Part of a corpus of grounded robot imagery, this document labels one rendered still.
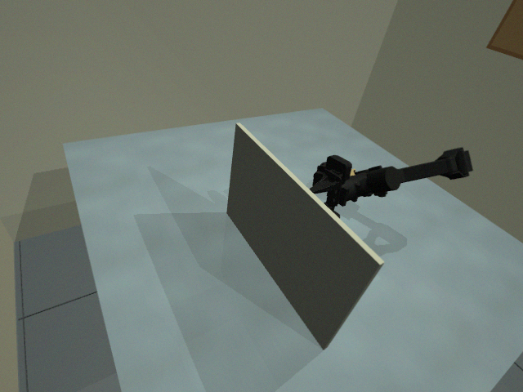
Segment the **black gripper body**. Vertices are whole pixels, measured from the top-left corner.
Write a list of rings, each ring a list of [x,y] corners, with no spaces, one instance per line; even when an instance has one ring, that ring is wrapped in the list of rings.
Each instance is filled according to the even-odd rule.
[[[342,185],[340,189],[328,191],[324,204],[335,212],[334,208],[338,204],[344,207],[349,200],[357,202],[362,193],[362,185],[356,177],[350,176],[352,163],[338,155],[332,155],[327,157],[326,168],[342,178]],[[337,212],[335,215],[340,218]]]

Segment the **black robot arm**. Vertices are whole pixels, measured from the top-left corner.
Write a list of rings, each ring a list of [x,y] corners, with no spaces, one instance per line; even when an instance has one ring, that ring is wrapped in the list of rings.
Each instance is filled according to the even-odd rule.
[[[325,168],[326,162],[317,167],[312,185],[315,185],[323,177]],[[382,167],[381,165],[355,172],[354,177],[362,185],[360,196],[370,197],[374,194],[379,197],[386,197],[387,191],[397,190],[400,183],[438,175],[448,177],[450,180],[458,179],[470,176],[470,171],[473,170],[469,153],[468,151],[464,152],[463,148],[459,148],[444,151],[433,162],[400,169],[393,166]]]

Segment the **grey flat panel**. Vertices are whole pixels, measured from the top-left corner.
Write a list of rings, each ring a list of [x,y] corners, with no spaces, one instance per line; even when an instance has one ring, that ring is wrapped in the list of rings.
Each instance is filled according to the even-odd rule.
[[[327,349],[384,261],[240,122],[226,213]]]

